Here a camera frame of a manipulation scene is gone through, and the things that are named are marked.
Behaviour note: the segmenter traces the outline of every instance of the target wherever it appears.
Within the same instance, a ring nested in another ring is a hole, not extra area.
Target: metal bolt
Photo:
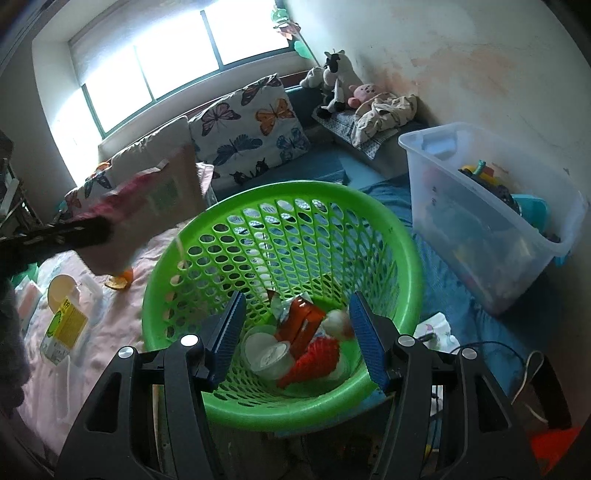
[[[477,356],[478,354],[472,348],[464,348],[464,350],[462,350],[462,357],[468,360],[474,360]]]
[[[129,358],[133,354],[134,354],[134,349],[131,348],[130,346],[124,346],[123,348],[119,349],[119,352],[117,352],[117,355],[119,355],[120,358]]]
[[[414,338],[411,337],[410,335],[402,335],[398,339],[398,343],[400,343],[400,345],[402,345],[402,346],[413,346],[414,345]]]
[[[185,335],[181,338],[181,344],[184,346],[193,346],[199,341],[199,337],[197,335]]]

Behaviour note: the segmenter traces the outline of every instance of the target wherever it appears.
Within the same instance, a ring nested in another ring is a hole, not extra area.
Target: red object
[[[323,310],[298,296],[291,302],[289,315],[277,330],[275,338],[279,342],[289,342],[290,353],[298,360],[308,348],[325,316]]]
[[[295,363],[289,373],[277,381],[279,388],[329,375],[339,363],[339,342],[334,338],[319,337]]]
[[[558,463],[580,431],[578,427],[568,430],[550,430],[530,438],[531,449],[534,451],[543,475]]]

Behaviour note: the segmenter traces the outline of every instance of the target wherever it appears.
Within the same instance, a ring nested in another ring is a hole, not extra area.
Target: clear plastic container
[[[569,253],[587,202],[568,175],[501,137],[465,123],[401,135],[407,150],[413,228],[449,264],[487,312],[506,310],[554,257]],[[511,193],[544,199],[540,234],[519,214],[458,169],[484,160]]]

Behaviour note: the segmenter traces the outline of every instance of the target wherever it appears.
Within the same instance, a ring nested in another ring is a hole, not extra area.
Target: white plush toy
[[[327,68],[324,69],[324,82],[333,87],[335,97],[327,106],[321,106],[317,111],[321,118],[328,118],[335,112],[342,112],[347,108],[347,103],[353,92],[349,90],[350,85],[363,83],[353,70],[353,65],[345,55],[344,50],[336,53],[324,52],[326,55]]]

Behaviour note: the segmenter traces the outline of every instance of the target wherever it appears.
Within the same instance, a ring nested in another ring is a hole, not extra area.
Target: laundry basket
[[[402,223],[364,193],[319,181],[292,181],[230,197],[179,234],[152,272],[142,328],[147,349],[199,333],[199,320],[219,313],[239,290],[246,295],[242,336],[268,323],[266,289],[282,298],[307,291],[324,308],[348,304],[361,291],[372,309],[412,335],[422,301],[421,264]],[[288,394],[252,374],[236,354],[213,394],[208,418],[259,431],[310,427],[355,406],[376,385],[356,342],[346,352],[350,377],[328,393]]]

